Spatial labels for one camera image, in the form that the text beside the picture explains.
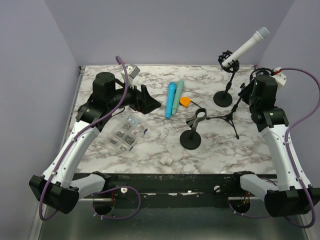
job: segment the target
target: clear plastic container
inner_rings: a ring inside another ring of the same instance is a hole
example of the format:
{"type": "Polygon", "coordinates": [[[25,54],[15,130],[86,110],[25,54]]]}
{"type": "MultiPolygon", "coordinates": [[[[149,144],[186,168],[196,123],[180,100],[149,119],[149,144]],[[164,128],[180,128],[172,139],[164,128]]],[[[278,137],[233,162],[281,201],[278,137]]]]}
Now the clear plastic container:
{"type": "Polygon", "coordinates": [[[148,131],[149,125],[132,115],[122,119],[108,136],[109,144],[119,153],[131,151],[138,140],[148,131]]]}

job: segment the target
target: white microphone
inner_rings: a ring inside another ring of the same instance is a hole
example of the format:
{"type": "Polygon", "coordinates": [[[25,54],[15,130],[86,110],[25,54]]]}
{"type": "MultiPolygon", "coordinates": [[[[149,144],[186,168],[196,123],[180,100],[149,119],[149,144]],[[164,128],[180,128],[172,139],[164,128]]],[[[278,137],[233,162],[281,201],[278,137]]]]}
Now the white microphone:
{"type": "Polygon", "coordinates": [[[256,31],[253,36],[246,41],[237,51],[235,51],[231,56],[229,56],[226,60],[223,61],[222,65],[224,67],[229,67],[229,63],[232,63],[233,60],[238,60],[246,51],[252,48],[254,45],[261,43],[264,39],[269,36],[270,32],[266,27],[260,28],[256,31]]]}

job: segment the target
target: orange object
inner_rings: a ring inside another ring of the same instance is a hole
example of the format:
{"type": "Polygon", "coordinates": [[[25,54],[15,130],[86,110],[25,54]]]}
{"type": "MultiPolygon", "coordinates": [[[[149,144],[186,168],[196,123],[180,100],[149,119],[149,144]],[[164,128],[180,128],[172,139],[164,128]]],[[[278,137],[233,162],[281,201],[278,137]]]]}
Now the orange object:
{"type": "Polygon", "coordinates": [[[180,104],[185,108],[189,106],[190,102],[191,102],[191,99],[186,96],[183,96],[182,98],[180,98],[180,104]]]}

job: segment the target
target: blue microphone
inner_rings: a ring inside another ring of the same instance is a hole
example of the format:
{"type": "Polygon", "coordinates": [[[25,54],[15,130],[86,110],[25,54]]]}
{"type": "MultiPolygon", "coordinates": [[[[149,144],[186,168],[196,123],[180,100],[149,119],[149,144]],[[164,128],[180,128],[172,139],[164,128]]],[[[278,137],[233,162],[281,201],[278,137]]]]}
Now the blue microphone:
{"type": "Polygon", "coordinates": [[[165,118],[169,119],[172,113],[172,105],[174,103],[175,92],[176,92],[177,85],[175,82],[170,82],[168,86],[168,100],[166,102],[165,108],[165,118]]]}

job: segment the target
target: green microphone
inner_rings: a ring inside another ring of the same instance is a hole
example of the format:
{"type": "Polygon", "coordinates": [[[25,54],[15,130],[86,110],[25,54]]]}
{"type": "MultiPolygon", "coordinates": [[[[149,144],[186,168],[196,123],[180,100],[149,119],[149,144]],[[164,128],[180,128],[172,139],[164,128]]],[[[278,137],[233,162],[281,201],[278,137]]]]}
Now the green microphone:
{"type": "Polygon", "coordinates": [[[178,83],[176,84],[176,90],[175,90],[175,96],[174,96],[174,101],[172,105],[172,115],[174,116],[177,112],[180,98],[182,95],[182,91],[184,90],[185,87],[185,82],[183,80],[179,80],[178,83]]]}

